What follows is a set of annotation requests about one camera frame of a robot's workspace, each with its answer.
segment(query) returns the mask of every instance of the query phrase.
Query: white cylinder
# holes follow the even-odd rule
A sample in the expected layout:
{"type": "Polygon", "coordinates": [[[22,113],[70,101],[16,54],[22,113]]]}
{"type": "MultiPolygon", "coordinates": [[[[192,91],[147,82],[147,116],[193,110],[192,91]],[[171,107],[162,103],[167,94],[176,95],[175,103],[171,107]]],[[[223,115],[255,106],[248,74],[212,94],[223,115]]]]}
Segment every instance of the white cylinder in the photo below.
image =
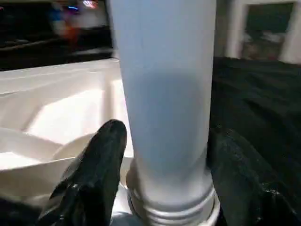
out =
{"type": "Polygon", "coordinates": [[[206,146],[215,7],[111,0],[141,195],[155,225],[195,225],[213,206],[206,146]]]}

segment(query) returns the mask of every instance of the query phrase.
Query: gloved hand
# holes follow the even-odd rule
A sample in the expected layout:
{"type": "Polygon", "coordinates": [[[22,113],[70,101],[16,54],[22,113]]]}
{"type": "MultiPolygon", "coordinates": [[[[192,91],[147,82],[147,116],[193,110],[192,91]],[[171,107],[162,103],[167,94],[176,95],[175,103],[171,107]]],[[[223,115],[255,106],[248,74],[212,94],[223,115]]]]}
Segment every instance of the gloved hand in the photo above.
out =
{"type": "Polygon", "coordinates": [[[64,172],[36,226],[108,226],[126,143],[122,122],[105,123],[64,172]]]}

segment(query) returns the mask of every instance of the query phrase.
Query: black cloth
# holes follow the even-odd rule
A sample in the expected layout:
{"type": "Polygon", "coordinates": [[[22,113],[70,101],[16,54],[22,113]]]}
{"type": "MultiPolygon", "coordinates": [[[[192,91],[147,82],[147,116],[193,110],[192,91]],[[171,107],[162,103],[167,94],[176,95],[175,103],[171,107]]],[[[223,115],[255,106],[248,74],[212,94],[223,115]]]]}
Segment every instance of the black cloth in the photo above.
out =
{"type": "Polygon", "coordinates": [[[210,127],[228,225],[300,225],[301,68],[215,59],[210,127]]]}

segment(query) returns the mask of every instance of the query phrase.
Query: metal threads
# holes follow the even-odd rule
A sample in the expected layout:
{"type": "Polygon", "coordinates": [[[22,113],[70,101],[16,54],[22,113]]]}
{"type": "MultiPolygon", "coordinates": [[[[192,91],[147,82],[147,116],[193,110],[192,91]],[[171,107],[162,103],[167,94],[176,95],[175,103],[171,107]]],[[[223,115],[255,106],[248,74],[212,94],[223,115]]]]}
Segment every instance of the metal threads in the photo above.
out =
{"type": "Polygon", "coordinates": [[[137,190],[134,168],[127,174],[129,205],[133,213],[138,215],[147,225],[152,226],[198,226],[210,218],[215,207],[215,190],[212,187],[203,201],[181,211],[161,211],[147,205],[137,190]]]}

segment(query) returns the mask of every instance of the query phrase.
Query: blurry background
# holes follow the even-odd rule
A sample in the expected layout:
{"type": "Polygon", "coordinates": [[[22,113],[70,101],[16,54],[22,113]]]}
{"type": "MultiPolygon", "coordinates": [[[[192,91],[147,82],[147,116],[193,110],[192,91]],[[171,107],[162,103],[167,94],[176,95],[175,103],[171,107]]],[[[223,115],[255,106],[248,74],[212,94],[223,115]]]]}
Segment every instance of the blurry background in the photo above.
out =
{"type": "MultiPolygon", "coordinates": [[[[300,0],[217,0],[214,55],[301,63],[300,0]]],[[[108,0],[0,0],[0,71],[110,58],[108,0]]]]}

